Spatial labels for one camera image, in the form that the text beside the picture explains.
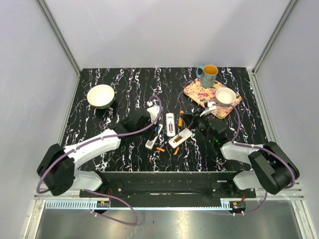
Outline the white remote black batteries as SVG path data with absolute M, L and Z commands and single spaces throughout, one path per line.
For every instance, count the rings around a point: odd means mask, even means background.
M 174 137 L 176 135 L 173 113 L 166 114 L 166 134 L 168 137 Z

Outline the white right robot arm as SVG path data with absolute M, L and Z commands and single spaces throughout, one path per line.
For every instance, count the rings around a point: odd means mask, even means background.
M 223 120 L 201 116 L 200 113 L 184 114 L 181 118 L 188 129 L 203 134 L 216 154 L 251 165 L 251 170 L 237 172 L 227 184 L 227 193 L 232 197 L 238 197 L 250 188 L 264 189 L 276 195 L 293 186 L 300 176 L 295 164 L 273 141 L 258 145 L 232 142 L 226 136 Z

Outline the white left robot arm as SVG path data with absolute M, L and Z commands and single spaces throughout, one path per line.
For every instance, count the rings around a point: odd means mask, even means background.
M 146 134 L 151 137 L 159 117 L 146 113 L 138 120 L 126 118 L 83 142 L 66 147 L 58 143 L 51 145 L 36 171 L 40 177 L 36 192 L 60 196 L 71 189 L 90 190 L 97 197 L 106 195 L 108 185 L 97 172 L 78 168 L 98 155 L 118 149 L 130 136 Z

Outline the white remote orange compartment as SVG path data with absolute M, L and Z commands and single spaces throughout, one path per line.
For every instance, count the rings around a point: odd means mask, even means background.
M 172 139 L 170 139 L 168 143 L 172 148 L 177 148 L 183 142 L 189 139 L 191 136 L 192 136 L 192 132 L 189 129 L 185 128 L 179 134 L 177 134 Z

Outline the white remote blue battery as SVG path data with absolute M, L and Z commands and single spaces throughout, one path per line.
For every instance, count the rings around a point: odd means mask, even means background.
M 147 149 L 152 149 L 152 148 L 153 148 L 153 146 L 155 145 L 155 142 L 156 142 L 156 140 L 157 140 L 159 134 L 160 134 L 161 131 L 162 131 L 162 128 L 163 128 L 163 125 L 162 125 L 162 124 L 159 124 L 159 125 L 157 126 L 156 131 L 155 131 L 155 136 L 154 136 L 154 138 L 153 138 L 152 140 L 148 140 L 148 141 L 146 142 L 146 144 L 145 144 L 145 147 L 146 147 Z

